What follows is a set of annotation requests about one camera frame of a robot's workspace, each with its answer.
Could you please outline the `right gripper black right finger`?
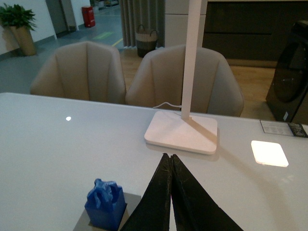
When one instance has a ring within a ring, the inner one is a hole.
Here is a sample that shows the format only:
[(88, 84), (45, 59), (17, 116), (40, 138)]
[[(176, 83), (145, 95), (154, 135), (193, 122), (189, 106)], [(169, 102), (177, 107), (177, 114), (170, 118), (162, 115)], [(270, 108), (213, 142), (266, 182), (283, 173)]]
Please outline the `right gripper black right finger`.
[(178, 231), (241, 231), (177, 155), (171, 156), (173, 204)]

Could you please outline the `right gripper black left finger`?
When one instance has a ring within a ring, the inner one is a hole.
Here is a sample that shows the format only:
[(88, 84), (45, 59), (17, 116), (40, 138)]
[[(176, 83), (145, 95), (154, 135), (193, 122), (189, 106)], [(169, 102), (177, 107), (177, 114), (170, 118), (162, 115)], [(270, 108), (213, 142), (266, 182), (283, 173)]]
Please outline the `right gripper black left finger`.
[(163, 154), (141, 201), (127, 219), (122, 231), (169, 230), (172, 167)]

